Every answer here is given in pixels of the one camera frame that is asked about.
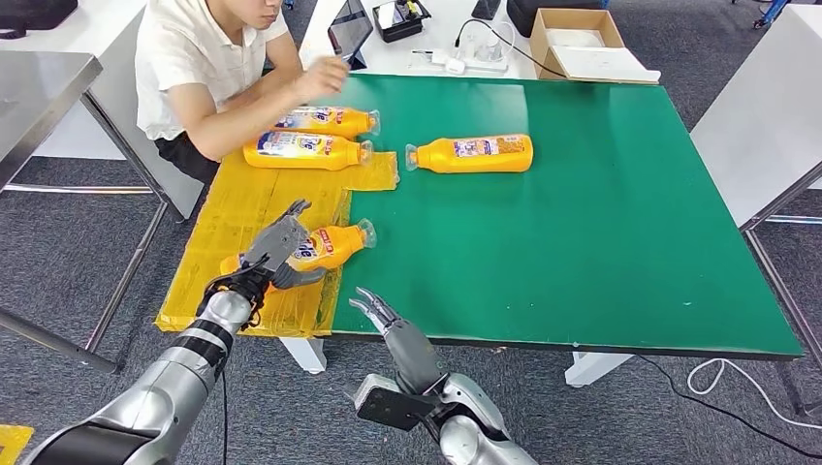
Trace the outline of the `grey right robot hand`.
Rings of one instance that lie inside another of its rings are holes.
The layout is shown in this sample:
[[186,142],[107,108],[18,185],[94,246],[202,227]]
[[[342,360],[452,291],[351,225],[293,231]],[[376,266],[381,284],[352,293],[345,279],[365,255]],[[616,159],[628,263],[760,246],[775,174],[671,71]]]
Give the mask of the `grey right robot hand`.
[[379,294],[357,287],[349,304],[366,315],[382,335],[396,368],[398,385],[408,393],[424,394],[446,375],[442,358],[428,338],[402,317]]

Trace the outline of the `person's right hand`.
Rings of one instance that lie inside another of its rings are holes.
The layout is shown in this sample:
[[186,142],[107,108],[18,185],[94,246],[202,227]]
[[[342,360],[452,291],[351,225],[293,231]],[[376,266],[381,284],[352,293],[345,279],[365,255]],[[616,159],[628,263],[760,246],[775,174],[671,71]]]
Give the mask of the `person's right hand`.
[[307,104],[339,94],[349,76],[349,65],[337,56],[316,60],[292,84],[295,103]]

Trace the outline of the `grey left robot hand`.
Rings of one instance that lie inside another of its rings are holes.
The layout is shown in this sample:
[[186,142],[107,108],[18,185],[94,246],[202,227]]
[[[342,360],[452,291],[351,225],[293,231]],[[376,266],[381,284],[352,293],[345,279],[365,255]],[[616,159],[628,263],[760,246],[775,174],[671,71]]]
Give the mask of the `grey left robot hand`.
[[277,290],[288,290],[322,280],[327,270],[317,268],[297,271],[288,264],[298,248],[309,237],[300,215],[311,206],[306,199],[294,201],[285,212],[263,228],[244,254],[239,276],[258,287],[270,284]]

